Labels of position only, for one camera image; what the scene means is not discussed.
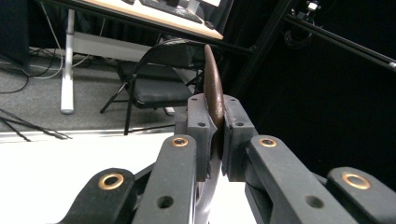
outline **desk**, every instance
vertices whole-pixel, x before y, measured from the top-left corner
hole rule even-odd
[[[136,174],[156,161],[163,140],[171,135],[0,144],[0,223],[59,222],[93,175],[111,167]],[[256,223],[244,185],[229,183],[226,177],[219,179],[210,223]]]
[[[108,57],[108,53],[112,51],[115,52],[115,54],[110,55],[113,56],[113,58],[138,61],[149,49],[147,46],[122,43],[121,41],[110,40],[108,38],[75,33],[74,8],[90,11],[105,18],[110,17],[111,19],[128,21],[132,24],[159,29],[170,34],[185,35],[186,37],[201,37],[202,39],[222,39],[222,35],[219,34],[219,32],[207,28],[203,23],[188,21],[151,7],[142,6],[138,0],[136,0],[133,5],[124,3],[121,0],[47,0],[47,2],[59,3],[73,8],[69,9],[65,66],[62,78],[61,112],[64,114],[72,114],[74,112],[72,71],[74,51],[106,57]],[[83,42],[85,44],[79,44],[78,41],[81,38],[75,38],[81,36],[83,37],[82,40],[85,41]],[[95,52],[87,50],[89,48],[87,48],[86,44],[90,44],[90,42],[96,47],[101,48],[99,48],[99,50],[98,48],[91,48]],[[82,46],[82,49],[76,49],[76,46]],[[122,50],[123,53],[120,54],[119,51],[114,50],[111,46],[119,47],[118,49]],[[122,57],[122,55],[128,55],[132,58]]]

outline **black backdrop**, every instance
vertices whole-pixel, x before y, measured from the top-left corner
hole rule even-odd
[[[317,24],[396,58],[396,2],[332,3],[322,1]],[[258,66],[241,100],[259,133],[282,139],[319,175],[351,166],[396,189],[396,73],[318,37],[290,49],[282,34]]]

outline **curved metal object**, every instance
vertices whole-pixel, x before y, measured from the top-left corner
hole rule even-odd
[[[224,98],[219,78],[219,71],[213,56],[212,49],[205,46],[205,83],[204,94],[207,102],[207,110],[213,123],[218,130],[214,133],[210,148],[209,178],[206,182],[199,183],[195,211],[195,222],[206,224],[209,219],[210,204],[218,184],[223,150],[224,132]]]

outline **keyboard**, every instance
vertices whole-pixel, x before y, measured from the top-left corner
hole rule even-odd
[[[158,1],[158,0],[140,0],[140,3],[146,7],[152,7],[158,9],[160,11],[167,12],[169,14],[179,16],[189,21],[195,21],[198,23],[202,23],[199,17],[193,13],[190,13],[186,8],[177,6],[177,7],[170,7],[166,5],[165,1]]]

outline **gray carpet floor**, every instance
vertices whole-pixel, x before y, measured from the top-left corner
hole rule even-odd
[[[4,61],[1,62],[0,67],[10,67]],[[31,64],[47,66],[48,59],[32,60]],[[105,63],[104,59],[96,58],[87,67],[74,67],[75,112],[71,115],[62,114],[60,111],[62,73],[49,79],[29,78],[29,83],[23,90],[0,94],[0,108],[37,126],[56,131],[122,130],[126,103],[112,104],[104,114],[99,113],[102,106],[120,86],[115,64],[111,65],[108,62]],[[42,70],[33,69],[31,73],[39,71]],[[54,72],[56,71],[48,71],[48,74],[51,75]],[[0,70],[1,92],[14,91],[23,86],[24,82],[24,76],[4,69]],[[122,92],[118,99],[127,99],[126,91]],[[182,115],[186,107],[175,107],[175,110],[178,115]],[[132,128],[173,123],[175,123],[175,116],[167,116],[161,108],[157,110],[133,108]],[[15,127],[22,132],[33,131],[18,125]],[[11,132],[11,130],[0,122],[0,133],[3,132]]]

